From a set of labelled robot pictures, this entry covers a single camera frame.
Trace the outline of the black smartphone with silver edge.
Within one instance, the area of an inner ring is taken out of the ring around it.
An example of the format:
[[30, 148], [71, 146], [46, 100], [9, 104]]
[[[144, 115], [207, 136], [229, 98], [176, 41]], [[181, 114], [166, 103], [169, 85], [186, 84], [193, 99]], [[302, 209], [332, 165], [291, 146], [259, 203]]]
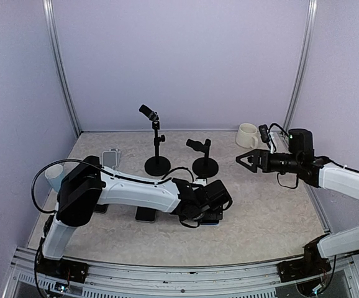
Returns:
[[156, 220], [157, 211], [146, 207], [137, 207], [135, 219], [138, 222], [153, 223]]

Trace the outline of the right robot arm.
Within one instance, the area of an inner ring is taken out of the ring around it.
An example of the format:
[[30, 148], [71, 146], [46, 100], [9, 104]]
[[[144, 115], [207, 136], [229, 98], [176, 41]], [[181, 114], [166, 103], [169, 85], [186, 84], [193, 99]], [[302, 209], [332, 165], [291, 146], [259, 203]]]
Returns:
[[[359, 201], [359, 171], [341, 166], [327, 156], [316, 156], [312, 132], [291, 129], [286, 153], [254, 149], [236, 157], [236, 162], [256, 173], [295, 174], [296, 179], [314, 188], [339, 193]], [[317, 276], [333, 269], [331, 257], [359, 253], [359, 226], [327, 233], [304, 246], [302, 258], [278, 264], [281, 282]]]

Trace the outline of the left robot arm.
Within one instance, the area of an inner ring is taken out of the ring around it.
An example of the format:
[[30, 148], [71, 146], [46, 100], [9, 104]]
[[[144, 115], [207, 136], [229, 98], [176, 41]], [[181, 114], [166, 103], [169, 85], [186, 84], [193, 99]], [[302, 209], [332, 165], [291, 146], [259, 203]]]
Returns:
[[176, 215], [182, 226], [200, 225], [204, 218], [222, 215], [233, 200], [220, 180], [191, 183], [178, 178], [149, 179], [121, 173], [100, 163], [99, 157], [74, 160], [60, 183], [35, 256], [34, 271], [46, 276], [84, 283], [88, 265], [63, 258], [65, 248], [79, 227], [85, 226], [98, 205], [131, 205]]

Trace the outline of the black stand holding blue phone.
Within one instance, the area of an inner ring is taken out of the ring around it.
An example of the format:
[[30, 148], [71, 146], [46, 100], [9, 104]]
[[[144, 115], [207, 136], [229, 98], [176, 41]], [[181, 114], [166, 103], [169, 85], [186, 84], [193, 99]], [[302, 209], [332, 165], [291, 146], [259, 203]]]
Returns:
[[199, 178], [211, 178], [219, 171], [219, 165], [216, 160], [209, 157], [211, 140], [206, 139], [204, 143], [187, 139], [186, 145], [194, 151], [204, 153], [204, 156], [196, 159], [192, 165], [192, 171]]

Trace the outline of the grey white folding phone stand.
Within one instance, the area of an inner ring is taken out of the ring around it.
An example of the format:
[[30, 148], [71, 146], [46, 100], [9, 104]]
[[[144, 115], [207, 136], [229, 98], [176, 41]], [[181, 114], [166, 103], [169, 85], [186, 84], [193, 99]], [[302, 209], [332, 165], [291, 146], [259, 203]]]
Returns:
[[117, 169], [120, 164], [121, 151], [117, 148], [113, 148], [102, 152], [101, 161], [104, 167], [110, 169]]

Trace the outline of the black telescopic phone stand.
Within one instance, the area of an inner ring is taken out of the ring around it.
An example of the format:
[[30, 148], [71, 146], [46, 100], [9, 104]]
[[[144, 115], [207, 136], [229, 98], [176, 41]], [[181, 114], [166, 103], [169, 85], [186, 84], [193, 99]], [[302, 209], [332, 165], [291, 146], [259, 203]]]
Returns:
[[139, 112], [145, 115], [152, 122], [152, 129], [154, 131], [153, 144], [155, 148], [155, 155], [149, 158], [144, 165], [145, 171], [150, 176], [163, 176], [171, 169], [171, 163], [168, 158], [160, 155], [160, 144], [165, 142], [165, 136], [159, 135], [160, 119], [158, 113], [152, 111], [151, 108], [142, 104]]

